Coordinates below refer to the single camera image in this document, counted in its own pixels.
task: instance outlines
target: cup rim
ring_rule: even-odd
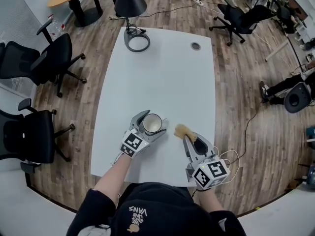
[[[144,120],[145,120],[145,118],[146,118],[146,117],[148,117],[149,115],[154,115],[154,116],[157,116],[157,117],[161,120],[161,125],[160,125],[160,127],[158,128],[158,130],[157,130],[157,131],[153,131],[153,132],[152,132],[152,131],[149,131],[149,130],[147,130],[147,129],[146,129],[146,127],[144,126]],[[162,124],[163,124],[163,121],[162,121],[162,118],[161,118],[159,115],[154,114],[154,113],[151,113],[151,114],[148,114],[147,116],[145,116],[145,117],[144,117],[142,124],[143,124],[144,129],[145,129],[147,132],[150,132],[150,133],[155,133],[155,132],[158,132],[158,131],[161,129]]]

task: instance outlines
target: power strip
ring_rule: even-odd
[[[203,6],[203,2],[200,1],[200,0],[193,0],[196,4],[200,5],[200,6]]]

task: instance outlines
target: cup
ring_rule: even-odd
[[[157,114],[148,114],[143,119],[143,127],[150,133],[158,132],[162,127],[162,119]]]

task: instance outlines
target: black lamp shade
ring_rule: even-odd
[[[125,18],[140,16],[147,9],[144,0],[116,0],[115,11],[118,15]]]

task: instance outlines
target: water bottle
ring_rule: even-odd
[[[47,27],[47,30],[53,40],[56,40],[58,37],[63,35],[64,32],[64,24],[60,23],[56,19],[54,19],[54,15],[50,15],[49,19],[53,19],[52,23]]]

